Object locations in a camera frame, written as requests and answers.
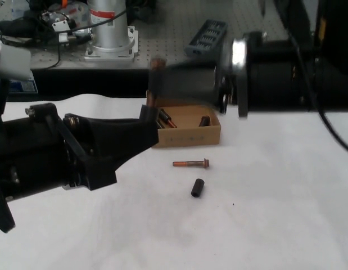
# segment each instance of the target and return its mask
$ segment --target bolt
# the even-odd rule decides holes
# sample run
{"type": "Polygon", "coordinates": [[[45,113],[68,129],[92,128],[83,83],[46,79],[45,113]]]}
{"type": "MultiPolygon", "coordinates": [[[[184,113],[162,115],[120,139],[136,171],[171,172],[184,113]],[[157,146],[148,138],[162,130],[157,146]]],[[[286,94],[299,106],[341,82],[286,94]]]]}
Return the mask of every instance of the bolt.
{"type": "Polygon", "coordinates": [[[204,159],[203,161],[175,161],[173,162],[174,167],[209,167],[209,160],[204,159]]]}
{"type": "Polygon", "coordinates": [[[25,109],[25,113],[29,116],[29,117],[34,117],[35,116],[35,111],[33,109],[30,108],[26,108],[25,109]]]}
{"type": "Polygon", "coordinates": [[[268,39],[268,32],[263,32],[263,40],[267,40],[268,39]]]}

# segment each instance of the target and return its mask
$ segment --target cardboard box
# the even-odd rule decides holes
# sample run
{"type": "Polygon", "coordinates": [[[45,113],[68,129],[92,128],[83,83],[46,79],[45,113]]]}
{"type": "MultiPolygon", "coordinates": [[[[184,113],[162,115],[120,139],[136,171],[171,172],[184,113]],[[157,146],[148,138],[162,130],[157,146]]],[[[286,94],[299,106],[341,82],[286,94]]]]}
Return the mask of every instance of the cardboard box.
{"type": "Polygon", "coordinates": [[[159,129],[159,143],[155,148],[217,145],[220,143],[221,125],[213,109],[201,105],[184,105],[157,100],[156,106],[164,109],[178,128],[159,129]],[[199,127],[201,118],[208,115],[210,126],[199,127]]]}

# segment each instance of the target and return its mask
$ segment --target gray cylinder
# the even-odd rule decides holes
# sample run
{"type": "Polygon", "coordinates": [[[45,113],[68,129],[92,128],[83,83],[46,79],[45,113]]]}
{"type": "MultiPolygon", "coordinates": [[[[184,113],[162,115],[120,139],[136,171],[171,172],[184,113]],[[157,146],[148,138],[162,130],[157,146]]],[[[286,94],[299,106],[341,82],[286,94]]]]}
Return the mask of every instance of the gray cylinder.
{"type": "MultiPolygon", "coordinates": [[[[125,0],[88,0],[88,6],[92,24],[108,20],[126,9],[125,0]]],[[[132,46],[125,14],[108,24],[94,27],[92,31],[95,50],[117,52],[132,46]]]]}

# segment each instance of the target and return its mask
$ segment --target black cable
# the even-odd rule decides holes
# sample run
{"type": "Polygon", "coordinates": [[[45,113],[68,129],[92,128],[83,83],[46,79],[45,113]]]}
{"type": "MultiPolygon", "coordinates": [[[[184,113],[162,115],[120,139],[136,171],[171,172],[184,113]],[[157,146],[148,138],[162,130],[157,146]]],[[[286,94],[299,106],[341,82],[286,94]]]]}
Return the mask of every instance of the black cable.
{"type": "Polygon", "coordinates": [[[107,24],[107,23],[110,23],[114,20],[116,20],[117,18],[123,16],[123,14],[126,13],[128,9],[120,12],[119,14],[117,14],[116,16],[110,18],[110,19],[107,19],[105,21],[101,21],[101,22],[98,22],[97,24],[92,24],[92,25],[88,25],[88,26],[82,26],[82,27],[77,27],[77,28],[73,28],[73,29],[70,29],[70,30],[65,30],[65,31],[58,31],[56,32],[56,34],[62,34],[62,33],[72,33],[72,32],[75,32],[75,31],[79,31],[79,30],[84,30],[84,29],[89,29],[89,28],[94,28],[94,27],[98,27],[100,25],[103,25],[103,24],[107,24]]]}
{"type": "Polygon", "coordinates": [[[60,64],[61,61],[61,54],[60,54],[60,42],[59,42],[59,35],[57,35],[57,41],[58,41],[58,45],[57,45],[57,62],[51,66],[48,67],[43,67],[41,69],[36,69],[36,70],[48,70],[51,68],[55,68],[58,64],[60,64]]]}
{"type": "Polygon", "coordinates": [[[319,116],[320,116],[322,122],[324,123],[325,127],[328,129],[328,131],[330,132],[332,137],[336,140],[336,142],[339,145],[341,145],[348,152],[348,143],[346,143],[341,138],[341,136],[335,131],[335,129],[332,126],[331,122],[326,117],[326,114],[325,114],[324,110],[321,108],[319,102],[316,99],[315,93],[314,93],[314,91],[312,89],[312,86],[311,86],[311,83],[310,83],[310,78],[309,78],[309,75],[308,75],[308,71],[307,71],[307,69],[305,67],[305,64],[304,64],[304,61],[302,59],[302,54],[301,54],[301,50],[300,50],[300,46],[299,46],[298,42],[296,41],[295,37],[290,33],[290,31],[288,31],[288,36],[289,36],[289,38],[291,40],[292,45],[296,49],[297,58],[299,60],[300,68],[301,68],[301,71],[302,71],[302,75],[304,76],[306,88],[307,88],[307,91],[308,91],[308,96],[310,98],[310,102],[311,102],[312,106],[314,107],[314,109],[316,109],[318,111],[319,116]]]}

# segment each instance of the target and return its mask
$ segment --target white table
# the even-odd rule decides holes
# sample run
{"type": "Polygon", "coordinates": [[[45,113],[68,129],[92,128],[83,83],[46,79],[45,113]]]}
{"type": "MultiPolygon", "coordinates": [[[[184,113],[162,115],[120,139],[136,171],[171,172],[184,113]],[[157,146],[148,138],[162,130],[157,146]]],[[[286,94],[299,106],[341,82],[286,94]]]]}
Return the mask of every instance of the white table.
{"type": "MultiPolygon", "coordinates": [[[[137,117],[142,99],[83,95],[59,114],[137,117]]],[[[28,103],[7,104],[4,120],[28,103]]],[[[90,192],[10,203],[0,269],[348,269],[348,154],[316,114],[220,116],[219,146],[148,150],[90,192]],[[207,158],[210,168],[173,168],[207,158]],[[200,199],[190,195],[205,180],[200,199]]],[[[348,140],[348,114],[330,115],[348,140]]]]}

